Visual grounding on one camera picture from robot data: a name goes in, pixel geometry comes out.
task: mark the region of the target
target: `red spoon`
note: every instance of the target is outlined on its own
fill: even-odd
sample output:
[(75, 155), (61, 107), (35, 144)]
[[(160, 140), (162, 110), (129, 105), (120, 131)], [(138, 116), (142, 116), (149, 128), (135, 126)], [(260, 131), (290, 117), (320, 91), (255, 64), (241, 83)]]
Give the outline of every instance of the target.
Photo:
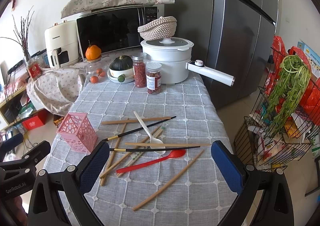
[(118, 170), (116, 170), (116, 172), (117, 173), (125, 173), (125, 172), (129, 172), (129, 171), (132, 171), (132, 170), (144, 168), (144, 167), (147, 167), (149, 165), (156, 164), (158, 162), (164, 161), (166, 159), (182, 157), (185, 153), (186, 153), (185, 149), (172, 150), (169, 155), (167, 155), (165, 157), (162, 157), (160, 159), (155, 159), (155, 160), (151, 160), (149, 162), (141, 163), (141, 164), (138, 164), (138, 165), (134, 165), (134, 166), (118, 169)]

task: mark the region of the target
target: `spoon handle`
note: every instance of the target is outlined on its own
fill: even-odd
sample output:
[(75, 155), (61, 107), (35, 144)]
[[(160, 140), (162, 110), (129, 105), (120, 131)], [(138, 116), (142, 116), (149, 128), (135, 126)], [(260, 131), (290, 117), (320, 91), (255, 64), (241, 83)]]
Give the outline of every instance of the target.
[(141, 126), (144, 128), (144, 130), (146, 131), (146, 133), (148, 134), (148, 136), (150, 137), (150, 141), (151, 138), (153, 138), (153, 136), (151, 135), (150, 131), (148, 130), (147, 126), (145, 125), (145, 123), (143, 122), (143, 120), (140, 118), (140, 116), (137, 114), (136, 111), (133, 112), (134, 115), (137, 117), (137, 120), (140, 122)]
[(158, 162), (164, 161), (164, 160), (166, 160), (168, 158), (170, 158), (169, 155), (165, 156), (165, 157), (162, 157), (162, 158), (159, 158), (159, 159), (154, 159), (154, 160), (151, 160), (151, 161), (148, 161), (148, 162), (145, 162), (145, 163), (141, 163), (141, 164), (138, 164), (138, 165), (134, 165), (134, 166), (118, 169), (118, 170), (116, 170), (116, 172), (117, 173), (125, 173), (125, 172), (129, 172), (129, 171), (132, 171), (132, 170), (137, 170), (137, 169), (144, 168), (144, 167), (147, 167), (149, 165), (153, 165), (153, 164), (156, 164)]

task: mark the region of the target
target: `white bowl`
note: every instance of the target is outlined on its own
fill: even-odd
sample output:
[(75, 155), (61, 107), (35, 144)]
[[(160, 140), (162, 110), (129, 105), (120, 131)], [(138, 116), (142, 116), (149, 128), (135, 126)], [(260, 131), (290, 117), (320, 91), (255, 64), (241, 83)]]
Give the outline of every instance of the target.
[(118, 78), (122, 74), (124, 74), (125, 77), (133, 76), (133, 68), (127, 69), (127, 70), (123, 70), (123, 71), (116, 71), (116, 70), (112, 70), (112, 69), (109, 69), (109, 70), (110, 70), (110, 74), (113, 77), (116, 77), (116, 78)]
[(131, 75), (131, 76), (126, 77), (123, 82), (119, 82), (117, 77), (113, 77), (113, 76), (111, 75), (110, 70), (108, 70), (108, 73), (107, 73), (107, 74), (108, 74), (108, 78), (109, 78), (112, 82), (117, 83), (117, 84), (126, 84), (126, 83), (130, 83), (130, 82), (134, 81), (134, 75)]

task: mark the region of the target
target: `gray checkered tablecloth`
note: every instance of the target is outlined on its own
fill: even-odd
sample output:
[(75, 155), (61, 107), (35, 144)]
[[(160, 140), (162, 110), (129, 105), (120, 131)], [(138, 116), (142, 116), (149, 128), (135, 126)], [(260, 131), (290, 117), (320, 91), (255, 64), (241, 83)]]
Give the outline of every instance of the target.
[[(226, 131), (202, 79), (192, 72), (182, 83), (162, 85), (162, 92), (158, 95), (148, 95), (147, 88), (139, 89), (133, 82), (116, 84), (107, 80), (96, 85), (88, 84), (71, 111), (88, 113), (98, 141), (118, 134), (123, 126), (101, 125), (101, 121), (126, 117), (134, 119), (133, 111), (137, 111), (145, 118), (177, 116), (164, 123), (165, 130), (160, 138), (165, 143), (212, 143), (221, 140), (231, 150)], [(139, 126), (138, 123), (129, 123), (126, 131)], [(125, 147), (125, 141), (137, 142), (145, 136), (144, 131), (127, 135), (122, 138), (119, 147)], [(97, 216), (108, 226), (217, 225), (236, 194), (230, 191), (214, 163), (210, 147), (206, 147), (202, 156), (167, 190), (138, 211), (132, 211), (132, 207), (161, 188), (199, 152), (200, 149), (189, 149), (184, 157), (134, 170), (120, 178), (113, 171), (108, 175), (105, 186), (99, 186), (97, 180), (85, 197)], [(115, 161), (122, 155), (124, 153), (117, 153)], [(45, 162), (45, 169), (49, 173), (63, 171), (71, 164), (77, 165), (83, 157), (84, 154), (70, 150), (69, 145), (57, 135)], [(146, 152), (136, 164), (158, 157), (155, 152)], [(78, 225), (65, 194), (60, 195), (70, 221)]]

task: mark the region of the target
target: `green leafy vegetable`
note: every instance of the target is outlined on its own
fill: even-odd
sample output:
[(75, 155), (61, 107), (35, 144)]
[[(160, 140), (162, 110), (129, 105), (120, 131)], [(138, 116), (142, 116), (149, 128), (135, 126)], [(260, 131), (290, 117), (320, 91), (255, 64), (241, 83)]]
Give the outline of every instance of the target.
[(267, 118), (279, 104), (279, 99), (283, 94), (286, 95), (280, 112), (270, 124), (272, 137), (281, 130), (287, 118), (297, 108), (311, 76), (309, 69), (297, 55), (286, 56), (280, 67), (279, 79), (269, 96), (269, 105), (264, 115), (264, 118)]

